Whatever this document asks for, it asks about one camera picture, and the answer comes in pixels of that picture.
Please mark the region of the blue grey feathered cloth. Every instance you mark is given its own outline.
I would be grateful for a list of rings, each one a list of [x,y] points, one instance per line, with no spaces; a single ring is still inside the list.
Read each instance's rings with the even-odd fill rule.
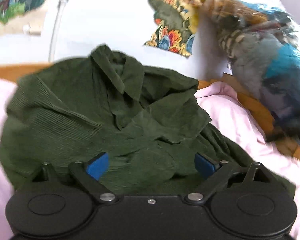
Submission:
[[[274,119],[267,141],[300,145],[300,25],[285,10],[240,0],[202,0],[232,74]]]

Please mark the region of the colourful floral pillow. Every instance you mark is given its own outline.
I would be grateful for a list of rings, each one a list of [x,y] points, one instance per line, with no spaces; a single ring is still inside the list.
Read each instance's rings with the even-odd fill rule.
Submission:
[[[156,31],[145,45],[184,57],[192,55],[199,25],[200,0],[148,0],[154,10]]]

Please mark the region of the pink bed sheet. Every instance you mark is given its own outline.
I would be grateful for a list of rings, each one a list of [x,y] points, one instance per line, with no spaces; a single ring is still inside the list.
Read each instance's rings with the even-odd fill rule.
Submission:
[[[0,79],[0,133],[6,120],[6,105],[15,93],[16,84]],[[198,90],[195,97],[205,109],[211,123],[222,135],[237,143],[254,161],[261,162],[267,169],[283,176],[295,184],[294,201],[298,208],[297,219],[290,232],[300,239],[300,161],[282,155],[276,146],[267,145],[263,131],[252,115],[239,103],[235,90],[223,82],[215,82]],[[12,237],[5,217],[5,206],[12,195],[12,187],[0,165],[0,239]]]

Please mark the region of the dark green corduroy shirt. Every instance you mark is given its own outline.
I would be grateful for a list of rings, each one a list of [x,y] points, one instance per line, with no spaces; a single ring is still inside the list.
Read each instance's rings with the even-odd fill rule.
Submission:
[[[0,162],[20,187],[43,162],[61,180],[68,165],[109,156],[101,183],[116,194],[193,190],[194,156],[248,167],[252,159],[198,106],[198,81],[144,66],[107,46],[22,77],[7,106]]]

